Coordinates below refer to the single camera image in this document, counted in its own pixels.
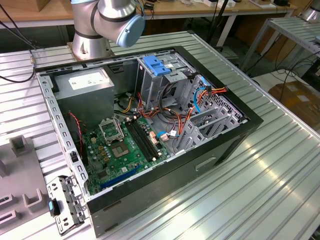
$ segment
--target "slotted aluminum surface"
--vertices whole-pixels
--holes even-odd
[[[320,36],[320,23],[309,23],[296,16],[273,18],[268,24],[311,53],[320,51],[320,44],[315,41],[315,38]]]
[[[184,46],[264,120],[223,164],[174,192],[100,239],[308,239],[320,224],[320,137],[219,53],[188,32],[142,37],[118,54]],[[37,50],[40,65],[72,62],[66,47]],[[0,55],[0,74],[23,79],[28,52]],[[46,182],[69,170],[37,81],[0,80],[0,144],[32,137]],[[59,239],[44,214],[4,239]],[[68,239],[94,239],[87,221]]]

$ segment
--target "side panel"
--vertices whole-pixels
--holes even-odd
[[[96,237],[134,217],[165,196],[211,170],[218,161],[222,162],[222,157],[226,152],[231,153],[234,150],[234,148],[230,149],[230,146],[233,147],[234,143],[238,143],[243,139],[244,137],[237,136],[95,212],[91,215],[91,219]]]

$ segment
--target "blue drive bay latch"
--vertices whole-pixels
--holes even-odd
[[[161,76],[171,73],[171,69],[166,68],[165,65],[155,56],[144,56],[144,63],[149,67],[155,76]]]

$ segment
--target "expansion slot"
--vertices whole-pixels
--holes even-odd
[[[107,181],[107,182],[105,182],[103,184],[100,184],[100,188],[101,189],[105,189],[107,187],[110,187],[110,186],[118,183],[118,182],[121,182],[124,179],[127,179],[127,178],[135,175],[137,170],[138,170],[138,168],[140,168],[140,167],[141,167],[141,165],[137,166],[136,168],[132,169],[131,171],[128,171],[128,172],[126,172],[126,173],[124,173],[124,174],[122,174],[120,176],[117,176],[116,178],[114,178],[114,179],[112,179],[110,181]]]
[[[159,158],[158,152],[135,120],[126,122],[125,126],[148,162]]]

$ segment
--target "green circuit board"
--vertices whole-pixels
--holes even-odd
[[[148,140],[151,142],[149,132],[152,131],[147,121],[140,117],[137,123],[143,129]],[[155,161],[147,161],[142,151],[138,147],[125,122],[120,122],[119,126],[124,135],[121,141],[107,144],[100,128],[87,132],[83,137],[86,143],[88,165],[85,166],[88,173],[87,187],[91,195],[99,193],[102,185],[117,180],[125,174],[140,173],[170,157],[166,148],[159,142],[154,149],[161,153]],[[112,124],[105,125],[103,131],[108,137],[115,135],[115,128]]]

